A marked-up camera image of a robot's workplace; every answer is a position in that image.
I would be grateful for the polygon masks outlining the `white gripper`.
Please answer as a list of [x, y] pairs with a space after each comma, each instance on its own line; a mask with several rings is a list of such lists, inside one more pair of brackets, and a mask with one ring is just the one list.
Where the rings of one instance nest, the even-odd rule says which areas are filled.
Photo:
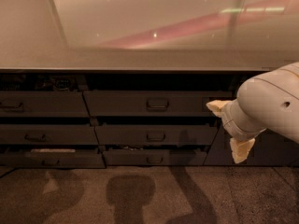
[[239, 164], [245, 161], [255, 144], [254, 138], [266, 128], [247, 115], [237, 100], [213, 100], [206, 103], [206, 107], [216, 117], [221, 117], [223, 128], [233, 137], [230, 139], [230, 147], [234, 162]]

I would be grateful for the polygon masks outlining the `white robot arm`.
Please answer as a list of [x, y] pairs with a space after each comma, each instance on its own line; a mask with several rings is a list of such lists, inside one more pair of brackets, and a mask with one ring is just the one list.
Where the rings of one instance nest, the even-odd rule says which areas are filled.
[[206, 107], [221, 118], [234, 162], [247, 159], [255, 138], [271, 130], [299, 143], [299, 63], [246, 80], [236, 98], [213, 100]]

